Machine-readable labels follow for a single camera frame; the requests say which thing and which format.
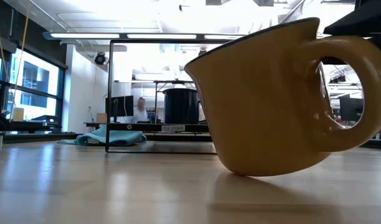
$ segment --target teal towel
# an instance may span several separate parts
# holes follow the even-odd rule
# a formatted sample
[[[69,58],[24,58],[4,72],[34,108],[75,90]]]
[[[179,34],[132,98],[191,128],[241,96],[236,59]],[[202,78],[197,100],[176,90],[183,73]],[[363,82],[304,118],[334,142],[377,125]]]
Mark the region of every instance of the teal towel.
[[[111,146],[131,146],[146,141],[141,131],[110,131]],[[92,133],[77,136],[75,140],[61,140],[59,144],[78,144],[82,146],[100,146],[106,143],[106,125]]]

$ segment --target fluorescent light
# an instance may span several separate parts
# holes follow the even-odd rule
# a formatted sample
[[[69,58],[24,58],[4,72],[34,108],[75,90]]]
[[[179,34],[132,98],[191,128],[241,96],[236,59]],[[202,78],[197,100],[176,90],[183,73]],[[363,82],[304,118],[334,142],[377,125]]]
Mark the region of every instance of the fluorescent light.
[[[204,38],[213,39],[213,40],[219,40],[219,39],[234,40],[242,36],[243,35],[205,35]]]
[[[194,50],[199,51],[200,46],[180,46],[180,50]]]
[[[127,34],[132,39],[196,39],[195,34]]]
[[[142,97],[143,97],[143,99],[152,99],[152,100],[155,99],[155,96],[142,96]],[[157,97],[157,99],[158,99],[158,100],[163,100],[164,97]]]
[[[186,88],[186,86],[182,85],[182,84],[175,84],[173,87],[174,88]]]
[[[154,81],[151,80],[116,80],[115,82],[119,83],[154,83]]]
[[[54,38],[62,39],[118,39],[120,38],[119,34],[75,34],[75,33],[60,33],[60,34],[51,34]]]
[[[328,83],[327,86],[362,86],[361,83]]]

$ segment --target person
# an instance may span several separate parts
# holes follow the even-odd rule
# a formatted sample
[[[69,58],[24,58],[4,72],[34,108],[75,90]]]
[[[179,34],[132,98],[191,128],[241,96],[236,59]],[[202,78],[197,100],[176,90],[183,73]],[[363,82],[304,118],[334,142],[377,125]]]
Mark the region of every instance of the person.
[[[145,104],[145,99],[143,97],[140,97],[138,99],[138,105],[134,108],[134,117],[132,120],[133,123],[136,123],[138,121],[148,121]]]

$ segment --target tilted mug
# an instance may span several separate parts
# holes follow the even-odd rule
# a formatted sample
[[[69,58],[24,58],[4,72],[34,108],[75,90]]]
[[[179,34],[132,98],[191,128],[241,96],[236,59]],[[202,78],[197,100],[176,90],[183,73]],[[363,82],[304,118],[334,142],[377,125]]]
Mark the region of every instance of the tilted mug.
[[[287,174],[360,146],[381,129],[381,51],[360,37],[316,39],[318,18],[280,24],[186,64],[221,162],[239,175]],[[364,112],[351,128],[333,120],[321,59],[358,74]]]

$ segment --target black cooking pot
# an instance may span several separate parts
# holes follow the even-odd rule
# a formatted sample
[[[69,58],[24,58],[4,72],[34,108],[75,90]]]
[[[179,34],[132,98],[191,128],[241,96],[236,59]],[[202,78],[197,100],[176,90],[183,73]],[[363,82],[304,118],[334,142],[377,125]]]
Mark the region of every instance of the black cooking pot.
[[[165,124],[198,124],[200,98],[196,90],[172,88],[164,90]]]

